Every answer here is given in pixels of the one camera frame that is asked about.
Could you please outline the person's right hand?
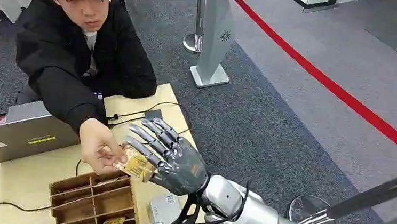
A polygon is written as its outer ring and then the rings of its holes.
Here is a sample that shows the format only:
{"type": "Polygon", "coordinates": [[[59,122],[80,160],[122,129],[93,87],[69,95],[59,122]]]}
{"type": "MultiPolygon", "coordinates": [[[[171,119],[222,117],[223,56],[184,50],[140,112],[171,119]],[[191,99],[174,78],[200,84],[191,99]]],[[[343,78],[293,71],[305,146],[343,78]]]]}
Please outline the person's right hand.
{"type": "Polygon", "coordinates": [[[128,160],[111,130],[95,118],[81,124],[79,136],[81,160],[98,175],[116,172],[115,164],[128,160]]]}

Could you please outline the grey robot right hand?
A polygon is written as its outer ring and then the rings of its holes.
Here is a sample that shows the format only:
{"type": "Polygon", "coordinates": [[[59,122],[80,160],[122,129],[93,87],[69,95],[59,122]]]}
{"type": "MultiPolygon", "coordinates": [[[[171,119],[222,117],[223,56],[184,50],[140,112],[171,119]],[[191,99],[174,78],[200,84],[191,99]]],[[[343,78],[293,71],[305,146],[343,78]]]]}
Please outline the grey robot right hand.
{"type": "Polygon", "coordinates": [[[130,124],[128,128],[148,144],[125,137],[127,144],[156,167],[152,183],[178,196],[195,194],[206,186],[209,176],[201,154],[164,120],[144,118],[141,125],[130,124]]]}

